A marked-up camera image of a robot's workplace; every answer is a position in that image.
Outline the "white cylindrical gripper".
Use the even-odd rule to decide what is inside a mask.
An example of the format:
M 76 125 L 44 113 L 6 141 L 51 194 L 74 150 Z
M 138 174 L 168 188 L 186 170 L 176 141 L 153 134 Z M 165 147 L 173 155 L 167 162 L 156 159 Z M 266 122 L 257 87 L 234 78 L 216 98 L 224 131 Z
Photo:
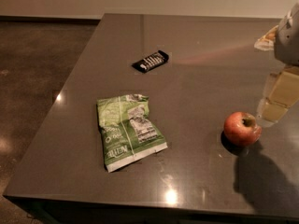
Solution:
M 294 4 L 278 26 L 255 42 L 254 48 L 274 50 L 277 60 L 289 64 L 279 73 L 271 73 L 264 85 L 256 119 L 260 126 L 268 128 L 278 123 L 299 101 L 299 2 Z

